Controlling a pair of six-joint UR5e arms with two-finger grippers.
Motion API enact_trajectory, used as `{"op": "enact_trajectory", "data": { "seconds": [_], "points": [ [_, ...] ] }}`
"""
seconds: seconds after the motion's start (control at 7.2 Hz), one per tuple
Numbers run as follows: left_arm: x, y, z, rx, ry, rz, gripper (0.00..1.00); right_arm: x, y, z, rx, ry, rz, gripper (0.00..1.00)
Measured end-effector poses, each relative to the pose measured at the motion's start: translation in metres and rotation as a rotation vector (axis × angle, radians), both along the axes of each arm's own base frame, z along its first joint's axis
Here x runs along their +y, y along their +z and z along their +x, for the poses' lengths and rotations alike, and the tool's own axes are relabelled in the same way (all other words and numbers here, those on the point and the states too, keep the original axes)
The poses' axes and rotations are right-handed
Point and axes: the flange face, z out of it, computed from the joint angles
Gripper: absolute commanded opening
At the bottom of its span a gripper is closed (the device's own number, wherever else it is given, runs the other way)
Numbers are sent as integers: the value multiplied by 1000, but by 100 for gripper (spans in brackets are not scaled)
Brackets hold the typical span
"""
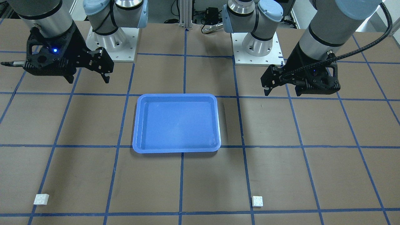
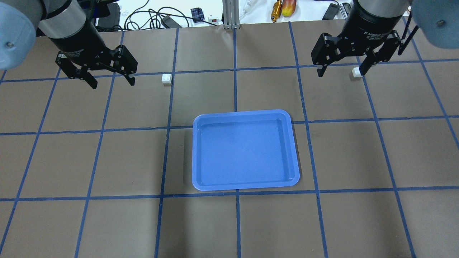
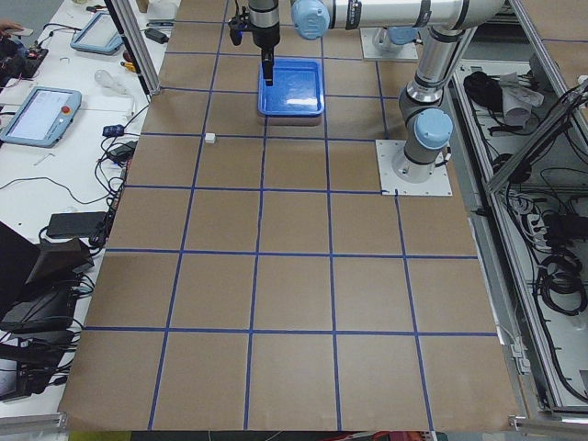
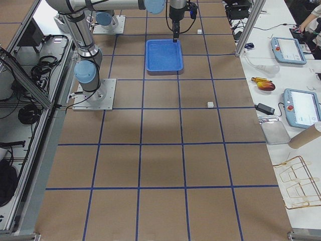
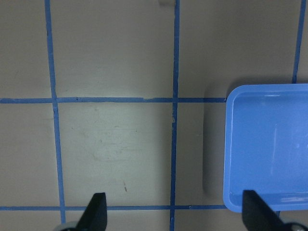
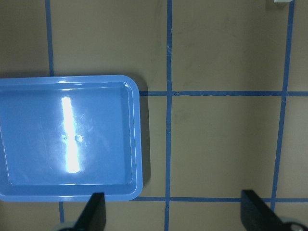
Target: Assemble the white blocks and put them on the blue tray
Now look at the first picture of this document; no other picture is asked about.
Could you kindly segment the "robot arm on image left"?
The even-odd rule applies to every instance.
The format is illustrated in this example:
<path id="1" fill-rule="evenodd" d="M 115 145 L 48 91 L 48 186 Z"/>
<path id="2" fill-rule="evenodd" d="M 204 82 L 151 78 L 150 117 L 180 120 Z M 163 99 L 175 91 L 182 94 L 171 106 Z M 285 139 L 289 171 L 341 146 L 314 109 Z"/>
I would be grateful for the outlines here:
<path id="1" fill-rule="evenodd" d="M 9 0 L 8 3 L 30 28 L 26 59 L 1 62 L 22 67 L 34 76 L 62 76 L 73 83 L 77 68 L 99 73 L 105 83 L 114 70 L 110 52 L 127 45 L 123 28 L 144 28 L 148 21 L 147 0 L 85 0 L 96 49 L 90 50 L 71 14 L 61 0 Z"/>

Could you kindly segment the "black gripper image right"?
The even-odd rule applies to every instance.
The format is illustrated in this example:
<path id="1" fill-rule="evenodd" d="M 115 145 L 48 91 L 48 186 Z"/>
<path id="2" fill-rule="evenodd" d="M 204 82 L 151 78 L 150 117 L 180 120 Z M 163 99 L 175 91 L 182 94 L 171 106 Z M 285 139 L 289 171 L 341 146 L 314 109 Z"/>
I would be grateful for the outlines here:
<path id="1" fill-rule="evenodd" d="M 302 94 L 329 95 L 338 92 L 341 86 L 338 81 L 336 62 L 290 73 L 292 70 L 318 62 L 319 60 L 306 55 L 300 44 L 297 43 L 283 69 L 276 65 L 269 65 L 261 76 L 264 95 L 269 96 L 273 88 L 285 85 L 285 81 L 295 85 L 296 96 Z"/>

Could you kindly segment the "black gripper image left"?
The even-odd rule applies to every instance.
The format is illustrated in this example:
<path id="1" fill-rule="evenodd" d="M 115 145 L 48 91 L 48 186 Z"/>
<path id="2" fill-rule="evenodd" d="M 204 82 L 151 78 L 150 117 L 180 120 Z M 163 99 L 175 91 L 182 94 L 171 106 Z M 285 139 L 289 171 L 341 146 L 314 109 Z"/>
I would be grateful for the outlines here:
<path id="1" fill-rule="evenodd" d="M 26 49 L 24 70 L 34 76 L 62 76 L 72 84 L 77 68 L 87 68 L 108 84 L 114 70 L 107 50 L 99 47 L 90 51 L 75 22 L 56 37 L 44 37 L 39 27 L 31 27 Z"/>

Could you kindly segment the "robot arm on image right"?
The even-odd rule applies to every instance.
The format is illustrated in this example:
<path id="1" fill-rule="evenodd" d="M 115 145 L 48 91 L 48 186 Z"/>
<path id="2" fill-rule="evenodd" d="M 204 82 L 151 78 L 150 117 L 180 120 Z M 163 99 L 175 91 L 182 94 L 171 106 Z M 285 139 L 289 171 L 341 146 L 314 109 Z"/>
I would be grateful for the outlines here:
<path id="1" fill-rule="evenodd" d="M 312 0 L 316 14 L 283 67 L 270 65 L 261 76 L 264 94 L 273 88 L 293 84 L 297 96 L 330 95 L 340 90 L 337 60 L 361 53 L 380 41 L 337 56 L 360 25 L 382 6 L 381 0 Z M 274 0 L 229 0 L 223 6 L 222 21 L 227 33 L 246 33 L 244 48 L 256 55 L 257 44 L 271 44 L 278 23 L 284 17 Z"/>

